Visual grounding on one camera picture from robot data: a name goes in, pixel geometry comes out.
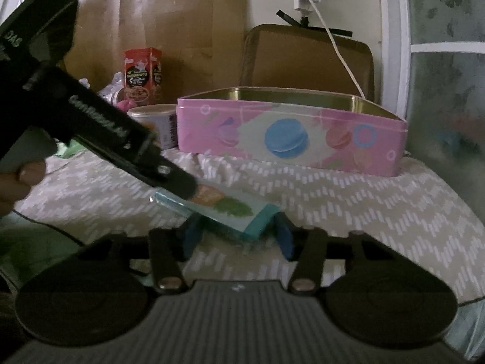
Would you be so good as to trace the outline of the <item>person's left hand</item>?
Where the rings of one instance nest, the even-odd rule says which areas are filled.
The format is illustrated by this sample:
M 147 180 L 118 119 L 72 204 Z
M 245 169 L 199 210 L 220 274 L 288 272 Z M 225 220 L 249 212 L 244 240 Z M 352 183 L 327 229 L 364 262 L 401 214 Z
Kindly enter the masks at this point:
M 0 214 L 11 213 L 17 202 L 29 196 L 33 187 L 44 180 L 46 175 L 44 160 L 27 163 L 12 174 L 1 174 L 0 181 Z

